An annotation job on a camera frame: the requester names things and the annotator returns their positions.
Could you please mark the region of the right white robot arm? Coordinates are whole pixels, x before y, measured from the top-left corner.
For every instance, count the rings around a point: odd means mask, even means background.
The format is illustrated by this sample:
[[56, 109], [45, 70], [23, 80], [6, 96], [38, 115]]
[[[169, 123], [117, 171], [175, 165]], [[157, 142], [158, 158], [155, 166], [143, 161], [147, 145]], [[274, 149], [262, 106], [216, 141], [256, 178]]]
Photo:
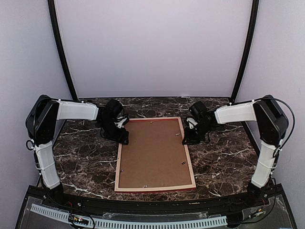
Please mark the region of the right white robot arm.
[[243, 197], [243, 203], [248, 207], [255, 206], [261, 200], [262, 189], [271, 179], [279, 154], [291, 137], [287, 133], [289, 121], [280, 104], [287, 105], [271, 95], [215, 109], [208, 109], [199, 101], [189, 108], [191, 115], [185, 119], [187, 126], [184, 128], [183, 145], [195, 145], [201, 141], [208, 143], [209, 133], [220, 125], [246, 121], [257, 123], [261, 148], [254, 174]]

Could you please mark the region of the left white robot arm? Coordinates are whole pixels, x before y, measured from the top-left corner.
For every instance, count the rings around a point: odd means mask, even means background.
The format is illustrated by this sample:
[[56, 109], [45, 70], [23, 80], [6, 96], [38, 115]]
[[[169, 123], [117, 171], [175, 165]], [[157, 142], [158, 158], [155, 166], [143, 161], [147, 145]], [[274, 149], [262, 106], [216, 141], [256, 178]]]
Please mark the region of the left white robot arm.
[[101, 137], [126, 145], [129, 143], [129, 132], [124, 126], [129, 122], [129, 115], [115, 99], [98, 106], [84, 101], [54, 99], [47, 95], [38, 98], [25, 122], [30, 138], [28, 142], [32, 144], [28, 149], [34, 152], [42, 184], [52, 190], [48, 196], [49, 201], [55, 207], [63, 208], [67, 204], [67, 197], [59, 191], [62, 184], [52, 149], [55, 127], [59, 120], [95, 121]]

